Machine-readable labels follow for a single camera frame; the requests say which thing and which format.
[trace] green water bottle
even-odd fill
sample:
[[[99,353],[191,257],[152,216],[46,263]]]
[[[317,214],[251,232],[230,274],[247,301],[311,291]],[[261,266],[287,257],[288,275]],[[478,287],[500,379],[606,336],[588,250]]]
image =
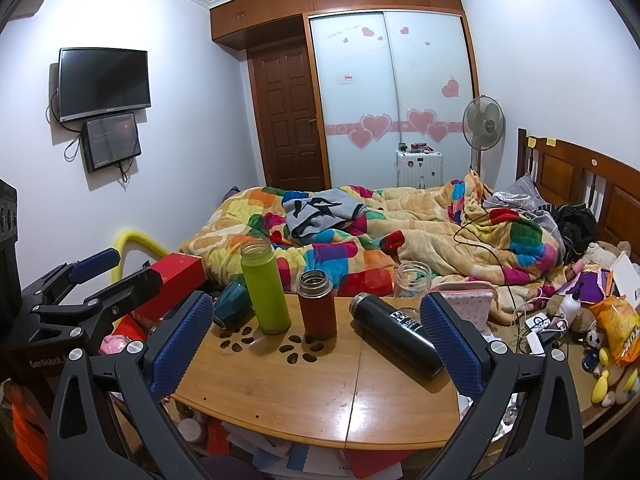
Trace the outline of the green water bottle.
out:
[[[268,240],[247,242],[240,249],[240,255],[244,281],[260,330],[265,334],[286,331],[291,326],[291,318],[271,244]]]

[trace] yellow pipe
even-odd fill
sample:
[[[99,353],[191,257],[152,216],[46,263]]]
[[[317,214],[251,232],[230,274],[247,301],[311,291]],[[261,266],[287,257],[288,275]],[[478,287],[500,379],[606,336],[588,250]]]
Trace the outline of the yellow pipe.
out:
[[[164,258],[169,254],[169,250],[162,247],[158,242],[153,240],[148,235],[145,235],[142,231],[136,229],[125,229],[116,238],[114,248],[120,253],[120,263],[117,267],[111,269],[111,283],[119,282],[122,279],[122,268],[124,267],[124,247],[129,242],[137,242],[140,245],[146,247],[153,252],[159,258]]]

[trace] white box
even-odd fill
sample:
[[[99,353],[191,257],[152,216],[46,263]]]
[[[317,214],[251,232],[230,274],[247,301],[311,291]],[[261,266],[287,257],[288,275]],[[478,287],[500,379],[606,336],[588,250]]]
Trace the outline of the white box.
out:
[[[396,168],[398,169],[398,187],[428,187],[442,186],[442,154],[411,153],[396,151]]]

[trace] glass jar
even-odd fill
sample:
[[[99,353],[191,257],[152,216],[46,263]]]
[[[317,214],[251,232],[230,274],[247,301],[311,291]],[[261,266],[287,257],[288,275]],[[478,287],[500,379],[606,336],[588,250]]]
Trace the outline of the glass jar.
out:
[[[245,243],[240,249],[244,282],[265,334],[279,334],[289,329],[291,318],[278,272],[276,254],[268,240]]]
[[[394,298],[421,298],[431,288],[431,269],[422,262],[398,265],[394,280]]]
[[[322,270],[303,272],[298,281],[298,299],[305,333],[314,339],[329,339],[338,330],[333,288]]]

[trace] sliding wardrobe door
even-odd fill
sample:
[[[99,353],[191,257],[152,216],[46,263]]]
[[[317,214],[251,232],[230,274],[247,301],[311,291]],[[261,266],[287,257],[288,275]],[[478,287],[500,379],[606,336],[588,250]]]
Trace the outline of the sliding wardrobe door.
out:
[[[311,20],[331,183],[395,187],[398,103],[381,12]]]
[[[443,180],[464,178],[471,148],[462,115],[473,98],[459,16],[385,11],[396,75],[402,142],[426,142],[443,157]]]

